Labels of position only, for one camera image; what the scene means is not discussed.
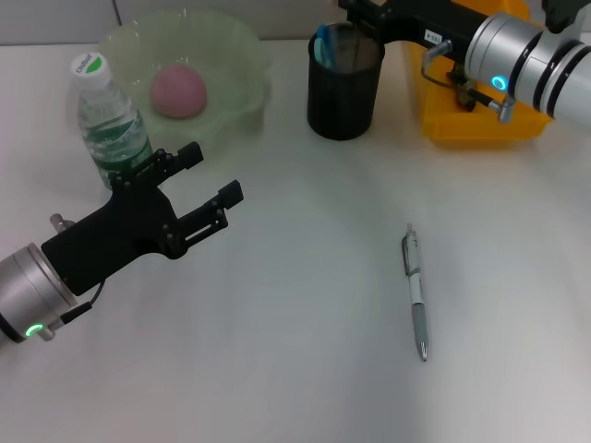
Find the transparent bowl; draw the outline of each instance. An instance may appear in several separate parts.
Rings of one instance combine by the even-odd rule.
[[[107,36],[99,51],[140,109],[155,149],[175,151],[196,140],[208,150],[218,134],[241,128],[265,103],[269,60],[259,37],[214,9],[159,11],[133,20]],[[205,80],[208,104],[195,117],[168,118],[151,106],[154,76],[174,64],[192,67]]]

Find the ballpoint pen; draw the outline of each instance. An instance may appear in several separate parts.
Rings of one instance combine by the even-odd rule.
[[[314,58],[316,61],[327,69],[331,69],[331,61],[326,57],[326,47],[324,44],[324,40],[320,37],[317,37],[314,41]]]
[[[413,225],[409,224],[406,236],[403,238],[404,272],[408,277],[410,286],[410,298],[413,304],[413,327],[415,328],[415,344],[418,355],[427,361],[428,335],[427,335],[427,310],[423,298],[423,285],[421,282],[421,265],[418,257],[418,239]]]
[[[316,36],[317,40],[321,41],[323,63],[319,63],[327,68],[335,68],[334,40],[336,38],[336,32],[332,29],[332,26],[320,25],[316,31]]]

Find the bottle cap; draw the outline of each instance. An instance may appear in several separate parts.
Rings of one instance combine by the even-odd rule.
[[[81,90],[103,90],[113,76],[104,55],[85,53],[72,61],[70,71]]]

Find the water bottle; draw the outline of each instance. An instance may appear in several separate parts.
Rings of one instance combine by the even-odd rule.
[[[104,185],[111,189],[117,173],[150,157],[146,126],[131,99],[113,82],[107,60],[99,53],[80,55],[71,65],[80,89],[78,127]]]

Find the white tabletop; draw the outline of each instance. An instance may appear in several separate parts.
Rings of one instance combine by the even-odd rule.
[[[265,44],[263,128],[163,187],[180,215],[237,178],[230,227],[137,260],[54,341],[0,355],[2,441],[588,443],[591,138],[553,125],[515,151],[436,150],[392,44],[372,128],[331,142],[306,121],[307,43]],[[0,48],[0,257],[108,198],[67,73],[88,48]]]

